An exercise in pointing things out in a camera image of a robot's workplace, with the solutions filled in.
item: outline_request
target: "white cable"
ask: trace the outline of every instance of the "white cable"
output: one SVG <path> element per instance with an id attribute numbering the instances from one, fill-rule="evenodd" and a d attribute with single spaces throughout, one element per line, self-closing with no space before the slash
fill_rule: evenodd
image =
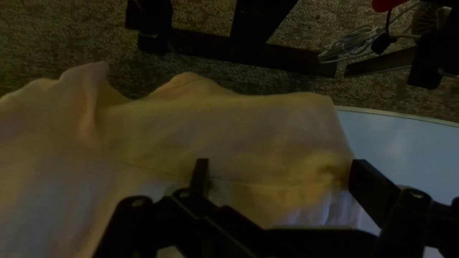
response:
<path id="1" fill-rule="evenodd" d="M 412 10 L 413 8 L 417 7 L 420 3 L 416 3 L 407 9 L 403 10 L 397 16 L 395 16 L 389 24 L 394 23 L 398 20 L 403 14 Z M 317 58 L 320 63 L 333 63 L 333 62 L 340 62 L 344 60 L 351 60 L 355 58 L 359 58 L 362 56 L 366 56 L 372 54 L 373 52 L 366 52 L 364 53 L 373 43 L 373 41 L 379 37 L 381 34 L 385 32 L 384 28 L 380 28 L 374 25 L 363 25 L 360 26 L 347 35 L 341 37 L 337 41 L 325 46 L 323 48 L 323 52 L 320 53 Z M 398 38 L 413 38 L 418 39 L 418 36 L 408 35 L 408 34 L 399 34 L 394 35 Z M 337 58 L 341 55 L 348 55 L 349 57 L 339 58 L 335 60 L 330 60 L 333 58 Z"/>

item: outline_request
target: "red object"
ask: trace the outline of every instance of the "red object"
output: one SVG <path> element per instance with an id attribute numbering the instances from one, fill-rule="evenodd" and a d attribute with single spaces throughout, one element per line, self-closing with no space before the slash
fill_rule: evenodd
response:
<path id="1" fill-rule="evenodd" d="M 373 10 L 385 12 L 408 1 L 409 0 L 373 0 L 371 5 L 373 6 Z"/>

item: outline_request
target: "gray carpet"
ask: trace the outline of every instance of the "gray carpet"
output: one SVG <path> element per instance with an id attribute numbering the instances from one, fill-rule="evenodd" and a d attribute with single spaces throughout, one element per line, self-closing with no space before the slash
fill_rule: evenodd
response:
<path id="1" fill-rule="evenodd" d="M 329 95 L 337 105 L 459 122 L 459 83 L 451 79 L 428 91 L 406 85 L 408 70 L 312 79 L 203 58 L 142 53 L 136 47 L 136 32 L 123 28 L 126 4 L 126 0 L 0 1 L 0 95 L 35 78 L 56 78 L 69 67 L 106 60 L 111 84 L 132 98 L 148 94 L 178 73 L 193 71 L 243 94 L 315 91 Z M 173 4 L 174 27 L 229 35 L 234 0 L 173 0 Z M 384 14 L 371 10 L 370 0 L 300 0 L 269 42 L 316 50 L 356 26 L 380 26 L 384 20 Z M 408 25 L 406 16 L 393 29 Z M 410 40 L 400 40 L 391 50 L 408 45 Z"/>

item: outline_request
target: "white round tabletop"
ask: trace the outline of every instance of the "white round tabletop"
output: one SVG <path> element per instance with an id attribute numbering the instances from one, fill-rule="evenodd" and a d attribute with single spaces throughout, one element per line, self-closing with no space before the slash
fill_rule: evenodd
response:
<path id="1" fill-rule="evenodd" d="M 459 124 L 393 112 L 337 107 L 350 147 L 396 185 L 444 204 L 459 196 Z M 359 229 L 379 233 L 365 213 Z M 442 257 L 426 248 L 424 257 Z"/>

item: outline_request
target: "white t-shirt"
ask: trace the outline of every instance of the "white t-shirt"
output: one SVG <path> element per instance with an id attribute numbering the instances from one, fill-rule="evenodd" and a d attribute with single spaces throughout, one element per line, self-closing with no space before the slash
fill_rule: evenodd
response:
<path id="1" fill-rule="evenodd" d="M 89 258 L 117 203 L 158 201 L 210 159 L 210 200 L 258 225 L 356 226 L 328 97 L 245 96 L 184 73 L 131 100 L 105 62 L 0 99 L 0 257 Z"/>

